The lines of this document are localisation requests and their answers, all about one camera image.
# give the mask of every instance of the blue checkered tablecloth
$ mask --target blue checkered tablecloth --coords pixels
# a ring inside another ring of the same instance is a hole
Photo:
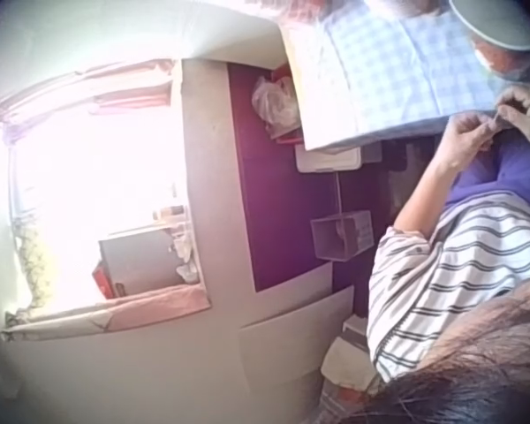
[[[447,1],[435,16],[388,21],[361,0],[333,0],[321,22],[284,38],[307,149],[439,133],[452,114],[494,110],[508,84],[478,62]]]

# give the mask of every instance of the hair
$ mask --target hair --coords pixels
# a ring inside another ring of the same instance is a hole
[[[530,423],[530,297],[503,308],[502,319],[390,381],[340,424]]]

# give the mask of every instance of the bright window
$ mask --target bright window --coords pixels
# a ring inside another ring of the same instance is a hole
[[[38,314],[102,302],[99,240],[185,210],[180,126],[171,107],[91,114],[82,106],[11,148],[12,228]]]

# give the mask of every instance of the window sill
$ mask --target window sill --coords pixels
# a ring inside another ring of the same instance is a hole
[[[90,336],[145,327],[211,307],[203,284],[179,285],[93,307],[30,318],[2,331],[8,341]]]

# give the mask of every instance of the person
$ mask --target person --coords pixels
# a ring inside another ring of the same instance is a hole
[[[491,372],[494,375],[483,380],[483,387],[491,389],[492,396],[494,384],[511,378],[502,367],[479,368],[473,374],[481,360],[497,363],[521,354],[526,368],[530,342],[520,340],[522,345],[515,346],[516,339],[509,337],[513,332],[526,333],[530,323],[520,325],[521,307],[514,313],[509,307],[518,299],[527,300],[522,292],[530,292],[530,284],[525,283],[530,280],[530,88],[508,87],[497,111],[502,119],[480,112],[450,118],[419,184],[378,246],[369,282],[367,341],[375,368],[390,382],[380,399],[416,403],[425,398],[431,403],[431,390],[437,395],[457,382],[448,390],[458,390],[469,401],[488,395],[485,390],[472,393],[474,386],[464,389],[460,382],[479,386],[478,380],[485,378],[482,373]],[[516,130],[504,130],[504,123]],[[489,305],[496,308],[494,313],[488,314]],[[499,317],[502,328],[496,327]],[[463,327],[456,328],[456,322],[463,322]],[[438,365],[436,347],[450,339],[451,332],[457,334],[458,343],[449,356],[441,355],[448,359]],[[435,367],[428,365],[432,361]],[[462,368],[456,368],[458,362]],[[455,372],[432,374],[440,367],[443,373],[454,368]],[[418,398],[416,390],[422,386],[426,397]],[[401,400],[404,394],[409,394],[407,400]],[[502,394],[508,396],[510,391]],[[496,399],[495,405],[507,399]],[[436,402],[428,408],[442,406]],[[375,411],[386,417],[397,408],[403,408],[401,416],[408,418],[407,404]],[[471,411],[460,406],[455,420],[394,422],[493,422],[463,420]]]
[[[530,281],[460,316],[340,424],[530,424]]]

